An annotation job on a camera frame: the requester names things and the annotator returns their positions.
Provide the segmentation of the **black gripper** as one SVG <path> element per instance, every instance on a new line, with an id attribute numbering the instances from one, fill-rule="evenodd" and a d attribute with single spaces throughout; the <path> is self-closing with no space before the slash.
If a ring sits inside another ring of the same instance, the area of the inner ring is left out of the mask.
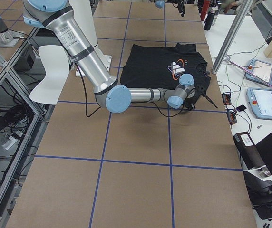
<path id="1" fill-rule="evenodd" d="M 174 0 L 174 4 L 177 5 L 178 12 L 180 12 L 181 17 L 184 17 L 185 12 L 184 0 Z"/>
<path id="2" fill-rule="evenodd" d="M 209 103 L 211 103 L 216 109 L 218 109 L 218 106 L 214 103 L 214 101 L 208 97 L 208 95 L 205 93 L 205 88 L 203 86 L 196 86 L 194 90 L 194 95 L 191 97 L 185 99 L 184 107 L 188 110 L 195 109 L 195 104 L 200 96 L 203 96 Z"/>

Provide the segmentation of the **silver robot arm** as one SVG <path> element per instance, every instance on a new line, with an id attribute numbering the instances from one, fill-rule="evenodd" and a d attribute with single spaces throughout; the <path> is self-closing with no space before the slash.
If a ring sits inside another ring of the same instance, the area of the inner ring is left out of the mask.
<path id="1" fill-rule="evenodd" d="M 124 112 L 131 103 L 164 100 L 174 109 L 193 102 L 197 95 L 206 96 L 204 89 L 196 88 L 190 74 L 179 78 L 174 90 L 152 88 L 127 88 L 110 75 L 107 59 L 95 45 L 97 36 L 89 3 L 80 0 L 25 0 L 24 22 L 51 30 L 70 61 L 89 79 L 100 107 L 111 113 Z"/>
<path id="2" fill-rule="evenodd" d="M 149 0 L 153 2 L 155 6 L 159 9 L 163 8 L 166 3 L 171 3 L 175 8 L 178 9 L 181 17 L 185 16 L 185 4 L 183 0 Z"/>

